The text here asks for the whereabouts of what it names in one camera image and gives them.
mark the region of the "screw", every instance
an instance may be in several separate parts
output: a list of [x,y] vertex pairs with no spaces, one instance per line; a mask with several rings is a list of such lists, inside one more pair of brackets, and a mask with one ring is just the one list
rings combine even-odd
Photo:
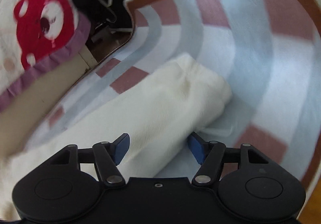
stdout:
[[211,181],[211,178],[209,176],[206,175],[199,175],[195,178],[195,181],[197,183],[208,183]]
[[107,182],[110,184],[117,184],[123,181],[123,178],[118,175],[112,175],[107,178]]

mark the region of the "white towel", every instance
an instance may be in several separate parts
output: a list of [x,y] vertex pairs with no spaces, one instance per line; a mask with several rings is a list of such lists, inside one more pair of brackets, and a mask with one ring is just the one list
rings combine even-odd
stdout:
[[[51,142],[21,153],[0,168],[0,218],[12,203],[14,185],[68,144],[89,148],[130,135],[118,166],[125,179],[153,177],[181,150],[186,137],[220,116],[231,89],[219,75],[184,54],[89,114]],[[96,177],[93,165],[81,170]]]

